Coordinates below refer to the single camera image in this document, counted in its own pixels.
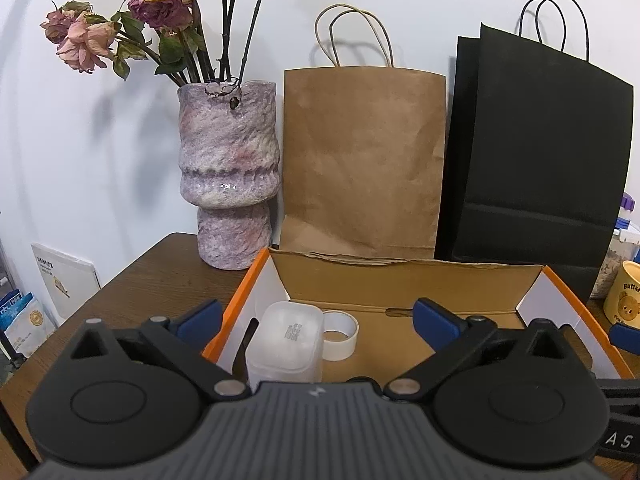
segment purple textured vase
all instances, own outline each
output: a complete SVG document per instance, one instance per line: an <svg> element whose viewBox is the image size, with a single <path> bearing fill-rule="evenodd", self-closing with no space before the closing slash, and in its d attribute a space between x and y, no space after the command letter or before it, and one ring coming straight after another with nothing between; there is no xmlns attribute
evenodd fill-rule
<svg viewBox="0 0 640 480"><path fill-rule="evenodd" d="M266 201L278 192L276 85L249 81L216 96L217 83L178 89L183 198L198 206L198 251L218 269L246 269L271 243ZM232 110L229 101L240 98Z"/></svg>

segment wooden table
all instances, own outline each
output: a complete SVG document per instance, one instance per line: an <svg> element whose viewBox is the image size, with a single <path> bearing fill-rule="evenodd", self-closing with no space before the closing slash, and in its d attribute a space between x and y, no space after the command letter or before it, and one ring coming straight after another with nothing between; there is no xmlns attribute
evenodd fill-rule
<svg viewBox="0 0 640 480"><path fill-rule="evenodd" d="M201 261L194 235L176 233L167 236L111 280L60 327L0 388L0 399L33 448L24 420L27 400L85 319L100 317L113 328L131 328L158 314L180 316L204 300L217 298L226 306L243 277L244 271L217 270ZM602 306L594 303L588 307L608 329L610 325ZM640 357L623 354L636 376L640 376ZM630 466L600 457L595 461L616 480ZM0 479L19 480L24 474L22 465L0 436Z"/></svg>

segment white wall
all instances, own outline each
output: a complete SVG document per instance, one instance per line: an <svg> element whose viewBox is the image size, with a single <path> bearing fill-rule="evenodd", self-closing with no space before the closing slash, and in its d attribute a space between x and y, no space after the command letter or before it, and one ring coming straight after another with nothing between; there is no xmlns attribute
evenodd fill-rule
<svg viewBox="0 0 640 480"><path fill-rule="evenodd" d="M122 0L89 1L110 16ZM277 82L282 97L283 70L326 64L313 33L318 12L347 2L384 21L398 66L449 78L457 36L476 36L481 21L514 31L526 1L265 0L247 75ZM578 1L589 20L592 62L640 88L640 0ZM254 5L239 0L236 10L236 72ZM213 47L220 39L219 0L200 6ZM105 283L166 234L196 229L195 209L178 193L175 86L153 76L151 61L135 62L126 83L110 70L73 72L38 26L52 9L50 0L0 0L0 239L22 288L44 303L49 297L31 254L34 241L92 261ZM569 3L565 15L566 50L583 56L580 15ZM559 45L555 9L546 4L542 17L548 41ZM530 16L525 30L533 37ZM358 17L347 16L337 32L354 43L342 48L345 64L380 62ZM636 141L628 174L636 199L639 161Z"/></svg>

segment blue package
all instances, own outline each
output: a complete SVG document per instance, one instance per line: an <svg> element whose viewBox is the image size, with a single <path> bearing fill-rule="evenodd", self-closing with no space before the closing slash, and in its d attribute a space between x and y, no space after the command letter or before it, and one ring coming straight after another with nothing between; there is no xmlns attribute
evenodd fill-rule
<svg viewBox="0 0 640 480"><path fill-rule="evenodd" d="M32 299L33 294L29 293L24 298L20 298L20 300L9 306L4 312L1 312L0 330L4 332L7 328L9 328L11 326L11 323L14 322L14 319L24 310L24 308Z"/></svg>
<svg viewBox="0 0 640 480"><path fill-rule="evenodd" d="M2 314L5 310L7 310L12 304L17 303L22 299L22 294L20 290L15 288L0 300L0 314Z"/></svg>

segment flower stem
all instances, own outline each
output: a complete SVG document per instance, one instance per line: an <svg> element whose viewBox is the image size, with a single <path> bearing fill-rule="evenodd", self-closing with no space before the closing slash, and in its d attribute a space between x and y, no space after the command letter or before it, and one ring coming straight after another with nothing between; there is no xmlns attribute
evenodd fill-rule
<svg viewBox="0 0 640 480"><path fill-rule="evenodd" d="M122 10L122 6L126 3L127 0L123 0L120 6L118 7L118 12Z"/></svg>
<svg viewBox="0 0 640 480"><path fill-rule="evenodd" d="M204 39L204 31L202 30L202 14L200 13L200 6L196 0L191 3L193 10L193 27L196 32L201 35L204 41L204 51L198 49L196 56L200 63L200 71L202 72L202 78L205 83L209 83L216 78L216 72L211 65L211 58L209 57L209 51L207 50L207 41Z"/></svg>
<svg viewBox="0 0 640 480"><path fill-rule="evenodd" d="M162 65L162 61L160 60L160 56L158 56L158 54L156 54L148 46L139 44L137 41L130 40L129 38L125 38L125 37L116 36L116 39L119 40L119 41L124 41L125 43L132 44L132 45L134 45L134 46L136 46L138 48L141 48L145 52L145 54L147 54L151 59L153 59L158 64L158 66ZM177 74L167 74L167 75L169 76L169 79L171 79L171 81L176 83L179 87L186 84L183 80L178 78Z"/></svg>
<svg viewBox="0 0 640 480"><path fill-rule="evenodd" d="M226 37L222 37L222 57L226 64L226 80L231 81L231 63L229 61L229 36L231 34L231 21L234 16L234 7L236 6L236 0L229 1L229 11L226 17L228 25L226 26Z"/></svg>
<svg viewBox="0 0 640 480"><path fill-rule="evenodd" d="M220 56L220 81L225 80L225 72L227 70L228 53L225 59L225 51L228 49L229 41L229 19L228 19L229 5L228 0L222 0L222 56Z"/></svg>
<svg viewBox="0 0 640 480"><path fill-rule="evenodd" d="M180 43L182 44L182 50L184 51L184 59L187 60L187 70L189 71L189 79L192 83L199 83L200 76L198 75L198 69L196 68L196 62L193 60L193 56L191 55L191 51L189 50L189 45L187 41L184 39L183 31L178 32L178 38L180 38Z"/></svg>
<svg viewBox="0 0 640 480"><path fill-rule="evenodd" d="M242 57L242 66L240 67L240 75L238 76L238 85L242 84L242 77L244 76L244 68L246 67L246 59L249 56L249 47L251 46L251 39L254 36L255 22L258 19L258 12L260 12L261 3L262 3L262 0L258 0L255 4L254 17L251 20L249 35L246 38L246 45L244 46L244 56Z"/></svg>

